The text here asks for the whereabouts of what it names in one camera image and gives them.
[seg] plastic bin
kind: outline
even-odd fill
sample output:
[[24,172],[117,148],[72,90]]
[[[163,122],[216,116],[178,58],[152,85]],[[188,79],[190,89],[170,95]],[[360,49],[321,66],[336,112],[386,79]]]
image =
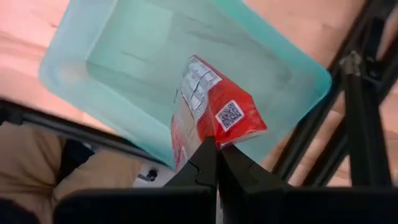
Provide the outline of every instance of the plastic bin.
[[54,94],[173,167],[170,119],[192,55],[252,94],[269,132],[237,146],[256,162],[331,85],[241,0],[71,0],[39,73]]

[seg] floor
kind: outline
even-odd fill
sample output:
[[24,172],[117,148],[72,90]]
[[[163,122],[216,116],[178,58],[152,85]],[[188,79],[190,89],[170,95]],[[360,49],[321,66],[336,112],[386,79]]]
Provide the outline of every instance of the floor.
[[[246,0],[297,47],[324,67],[329,66],[364,0]],[[79,123],[111,131],[109,128],[49,93],[37,79],[37,69],[57,30],[68,0],[0,1],[0,95],[19,103]],[[398,10],[391,17],[379,55],[398,29]],[[398,85],[381,106],[383,125],[394,176],[398,173]],[[290,180],[303,181],[344,114],[340,97],[312,142],[305,158]],[[266,169],[275,164],[282,141],[263,162]],[[330,185],[349,185],[346,159]]]

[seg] barcode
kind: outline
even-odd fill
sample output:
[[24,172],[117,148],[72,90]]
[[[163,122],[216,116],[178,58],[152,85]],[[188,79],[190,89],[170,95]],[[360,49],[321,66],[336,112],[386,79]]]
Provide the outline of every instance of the barcode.
[[223,127],[224,131],[227,131],[230,127],[236,124],[243,118],[244,114],[239,105],[231,100],[227,103],[223,109],[216,115],[217,121]]

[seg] red snack bag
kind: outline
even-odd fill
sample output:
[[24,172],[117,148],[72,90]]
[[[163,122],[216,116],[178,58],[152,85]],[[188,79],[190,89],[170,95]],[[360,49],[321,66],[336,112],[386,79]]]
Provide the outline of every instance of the red snack bag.
[[198,56],[191,57],[178,91],[172,118],[172,144],[177,171],[206,136],[223,146],[266,131],[252,96]]

